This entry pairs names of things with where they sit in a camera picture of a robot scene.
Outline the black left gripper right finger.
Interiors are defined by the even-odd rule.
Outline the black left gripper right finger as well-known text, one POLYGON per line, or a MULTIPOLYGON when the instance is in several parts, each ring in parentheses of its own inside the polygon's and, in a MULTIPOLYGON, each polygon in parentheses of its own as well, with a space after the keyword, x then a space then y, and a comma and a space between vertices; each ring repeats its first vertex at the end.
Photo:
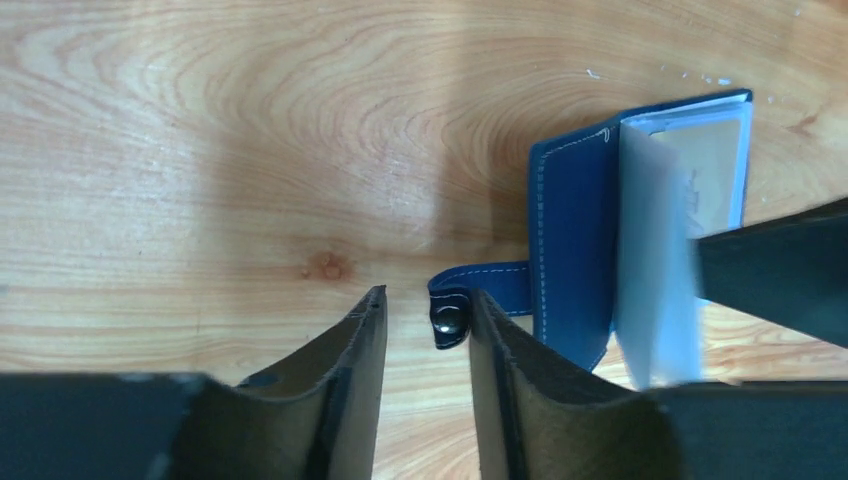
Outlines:
POLYGON ((485 479, 843 479, 843 382, 629 390, 472 296, 470 363, 485 479))

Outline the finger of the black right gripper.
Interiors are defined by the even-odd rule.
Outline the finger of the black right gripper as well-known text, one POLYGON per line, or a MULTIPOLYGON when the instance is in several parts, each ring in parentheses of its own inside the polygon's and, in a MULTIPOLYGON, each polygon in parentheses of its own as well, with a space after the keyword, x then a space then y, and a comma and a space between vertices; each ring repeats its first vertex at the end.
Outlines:
POLYGON ((696 241, 705 299, 845 348, 847 199, 696 241))

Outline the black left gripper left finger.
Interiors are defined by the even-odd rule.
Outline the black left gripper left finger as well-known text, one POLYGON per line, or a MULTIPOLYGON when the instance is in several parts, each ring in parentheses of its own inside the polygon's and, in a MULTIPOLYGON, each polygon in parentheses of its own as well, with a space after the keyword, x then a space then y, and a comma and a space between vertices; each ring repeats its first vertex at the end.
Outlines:
POLYGON ((5 479, 368 479, 387 344, 370 289, 236 386, 197 372, 5 373, 5 479))

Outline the blue leather card holder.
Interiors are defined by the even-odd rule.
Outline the blue leather card holder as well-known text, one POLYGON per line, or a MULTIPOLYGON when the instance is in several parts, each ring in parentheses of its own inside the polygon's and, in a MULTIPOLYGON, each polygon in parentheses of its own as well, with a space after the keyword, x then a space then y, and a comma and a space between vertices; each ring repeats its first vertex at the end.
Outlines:
POLYGON ((622 111, 535 144, 529 256, 454 267, 427 285, 439 349, 468 335, 471 294, 594 369, 610 339, 639 389, 700 381, 697 239, 741 227, 753 94, 724 90, 622 111))

